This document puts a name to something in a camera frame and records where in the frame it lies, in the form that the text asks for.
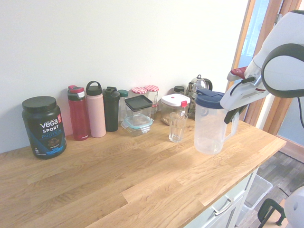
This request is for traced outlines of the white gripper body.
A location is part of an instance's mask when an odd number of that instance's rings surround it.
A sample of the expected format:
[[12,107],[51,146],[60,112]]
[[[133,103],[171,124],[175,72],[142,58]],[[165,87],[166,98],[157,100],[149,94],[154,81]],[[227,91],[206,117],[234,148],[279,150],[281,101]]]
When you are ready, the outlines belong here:
[[262,76],[253,76],[233,85],[222,97],[220,105],[227,111],[242,107],[266,97],[269,92],[263,85]]

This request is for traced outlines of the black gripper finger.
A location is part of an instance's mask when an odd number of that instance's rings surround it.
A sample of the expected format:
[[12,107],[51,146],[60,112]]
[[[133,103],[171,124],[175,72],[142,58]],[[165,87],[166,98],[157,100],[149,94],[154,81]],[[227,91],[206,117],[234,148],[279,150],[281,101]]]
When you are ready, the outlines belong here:
[[230,122],[232,122],[234,116],[236,114],[241,114],[246,107],[247,107],[247,105],[244,105],[242,107],[239,107],[239,108],[236,108],[234,110],[228,111],[227,114],[226,114],[226,116],[225,116],[224,122],[226,124],[229,124]]

